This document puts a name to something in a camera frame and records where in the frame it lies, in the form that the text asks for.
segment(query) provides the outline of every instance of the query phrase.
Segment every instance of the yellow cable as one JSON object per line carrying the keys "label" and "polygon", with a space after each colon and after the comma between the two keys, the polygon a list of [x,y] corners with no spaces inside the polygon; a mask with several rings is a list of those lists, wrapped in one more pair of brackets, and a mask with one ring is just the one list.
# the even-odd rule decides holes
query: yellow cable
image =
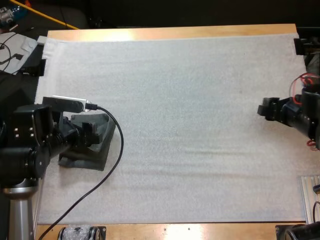
{"label": "yellow cable", "polygon": [[18,2],[18,1],[16,1],[16,0],[10,0],[10,2],[12,2],[12,3],[14,3],[14,4],[17,4],[17,5],[25,8],[25,9],[28,9],[29,11],[34,12],[35,14],[38,14],[38,15],[40,15],[40,16],[46,18],[46,19],[49,19],[49,20],[51,20],[51,21],[54,21],[54,22],[56,22],[56,23],[58,23],[58,24],[61,24],[61,25],[64,25],[64,26],[67,25],[67,26],[68,26],[69,28],[71,28],[71,29],[76,29],[76,30],[79,29],[79,28],[77,28],[77,27],[75,27],[75,26],[72,26],[72,25],[70,25],[70,24],[66,24],[66,23],[63,22],[63,21],[59,21],[58,19],[55,19],[55,18],[53,18],[53,17],[51,17],[51,16],[45,15],[45,14],[43,14],[42,12],[39,12],[39,11],[37,11],[37,10],[34,10],[33,8],[31,8],[31,7],[27,6],[27,5],[24,5],[24,4],[22,4],[22,3],[20,3],[20,2]]}

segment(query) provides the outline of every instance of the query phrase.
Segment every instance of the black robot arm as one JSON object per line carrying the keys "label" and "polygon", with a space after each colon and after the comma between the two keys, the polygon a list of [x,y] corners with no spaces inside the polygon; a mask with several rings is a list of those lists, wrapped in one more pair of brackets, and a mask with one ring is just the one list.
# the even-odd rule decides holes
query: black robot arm
{"label": "black robot arm", "polygon": [[302,82],[301,94],[281,100],[277,97],[264,98],[257,113],[267,121],[278,121],[297,129],[320,149],[320,81],[312,76]]}
{"label": "black robot arm", "polygon": [[42,178],[50,159],[71,147],[99,144],[90,123],[72,124],[63,112],[80,113],[81,102],[44,97],[42,104],[19,107],[2,123],[0,186],[11,187],[24,179]]}

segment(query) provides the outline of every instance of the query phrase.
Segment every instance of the silver cylinder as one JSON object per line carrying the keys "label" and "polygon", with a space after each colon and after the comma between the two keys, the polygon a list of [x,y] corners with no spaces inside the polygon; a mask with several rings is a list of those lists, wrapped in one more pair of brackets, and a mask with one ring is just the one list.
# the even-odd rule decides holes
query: silver cylinder
{"label": "silver cylinder", "polygon": [[35,240],[31,198],[10,200],[8,240]]}
{"label": "silver cylinder", "polygon": [[35,240],[32,196],[38,190],[38,181],[33,186],[26,183],[28,180],[15,187],[1,189],[10,199],[8,240]]}

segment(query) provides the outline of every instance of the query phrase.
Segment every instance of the wooden table edge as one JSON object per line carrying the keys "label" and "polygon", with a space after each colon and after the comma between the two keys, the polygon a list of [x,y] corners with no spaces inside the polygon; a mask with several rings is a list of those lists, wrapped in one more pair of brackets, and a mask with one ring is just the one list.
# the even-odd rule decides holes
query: wooden table edge
{"label": "wooden table edge", "polygon": [[[304,222],[265,223],[153,223],[96,224],[106,227],[107,240],[275,240],[276,225],[296,225]],[[38,225],[36,239],[49,227]],[[57,225],[43,240],[56,240],[61,228]]]}
{"label": "wooden table edge", "polygon": [[297,33],[294,24],[53,30],[48,37],[77,42],[136,41]]}

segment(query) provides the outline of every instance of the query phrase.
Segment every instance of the white towel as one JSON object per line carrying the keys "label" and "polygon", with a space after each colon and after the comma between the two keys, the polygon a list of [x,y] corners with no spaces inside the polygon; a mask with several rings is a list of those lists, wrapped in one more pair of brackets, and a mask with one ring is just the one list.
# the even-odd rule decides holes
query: white towel
{"label": "white towel", "polygon": [[[299,176],[320,173],[307,137],[257,114],[305,72],[295,34],[129,42],[48,39],[37,101],[88,99],[119,121],[122,160],[63,224],[302,221]],[[104,172],[46,173],[40,224],[54,222]]]}

